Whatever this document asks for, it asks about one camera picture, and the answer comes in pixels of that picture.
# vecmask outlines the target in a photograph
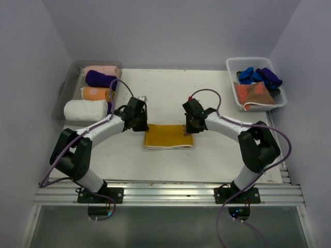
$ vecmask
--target robotic arm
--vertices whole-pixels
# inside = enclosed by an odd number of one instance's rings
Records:
[[[110,120],[109,116],[107,116],[104,120],[87,128],[76,131],[65,129],[60,134],[57,144],[55,145],[50,158],[50,164],[55,161],[63,149],[73,139],[90,129],[90,132],[82,136],[72,146],[72,148],[76,148],[76,150],[68,150],[60,158],[55,168],[67,175],[71,180],[88,189],[88,191],[83,190],[79,192],[81,199],[78,202],[91,203],[90,200],[93,199],[92,203],[104,203],[106,202],[104,198],[93,198],[91,194],[89,194],[89,191],[91,191],[99,195],[112,195],[111,190],[107,188],[107,183],[89,168],[91,151],[110,136],[122,133],[128,129],[132,129],[135,132],[148,131],[146,103],[131,97],[127,105],[115,110],[114,116]]]
[[[270,130],[256,127],[243,127],[232,124],[225,119],[236,123],[252,125],[252,123],[241,122],[230,117],[220,118],[214,108],[203,109],[201,104],[195,99],[191,99],[183,104],[186,115],[186,131],[188,133],[200,133],[205,130],[221,133],[237,142],[239,142],[244,167],[239,175],[232,181],[229,189],[216,190],[216,195],[221,194],[223,200],[246,187],[257,175],[269,164],[271,164],[279,155],[280,149],[272,136]],[[252,187],[245,190],[235,202],[247,200]],[[215,196],[216,203],[223,203]]]

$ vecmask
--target white wall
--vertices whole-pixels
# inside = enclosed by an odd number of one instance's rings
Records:
[[[225,69],[268,57],[299,0],[43,0],[73,60]]]
[[[302,186],[319,247],[331,246],[330,9],[329,0],[302,0],[270,57],[288,98],[273,112],[275,125],[293,142],[287,166]]]
[[[51,120],[71,59],[40,0],[0,7],[0,247],[17,247],[59,127]]]

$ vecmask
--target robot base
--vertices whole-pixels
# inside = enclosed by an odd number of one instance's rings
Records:
[[[214,197],[216,204],[223,204],[227,199],[234,195],[231,188],[224,188],[226,184],[219,188],[214,188]],[[247,192],[243,192],[236,198],[232,199],[229,204],[246,204],[250,200],[251,204],[261,203],[260,194],[258,188],[251,188]]]
[[[112,198],[116,204],[121,204],[123,202],[124,188],[103,188],[101,190],[102,192],[98,192],[98,194]],[[103,204],[108,201],[106,198],[97,197],[81,188],[76,189],[76,192],[78,193],[77,203]]]

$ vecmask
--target white table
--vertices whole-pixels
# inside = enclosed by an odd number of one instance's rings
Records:
[[[185,124],[182,104],[201,88],[212,88],[221,94],[222,114],[268,123],[265,112],[243,113],[235,109],[226,71],[124,69],[122,80],[135,96],[147,96],[148,123]],[[115,107],[127,104],[130,94],[123,85],[119,85],[116,94]],[[205,109],[218,104],[212,92],[200,92],[195,98]],[[231,182],[243,167],[239,144],[218,133],[193,135],[194,147],[185,150],[144,149],[144,135],[126,131],[107,139],[93,149],[90,168],[103,179]],[[64,175],[54,170],[51,177]],[[259,182],[282,183],[279,168],[269,170]]]

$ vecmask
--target glass panel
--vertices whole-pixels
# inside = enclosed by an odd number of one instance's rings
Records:
[[[109,220],[95,223],[88,220],[86,206],[44,206],[31,247],[220,247],[218,209],[118,206]],[[295,207],[253,207],[247,221],[261,230],[269,248],[307,247]],[[230,248],[264,247],[254,229],[226,215],[219,226]]]

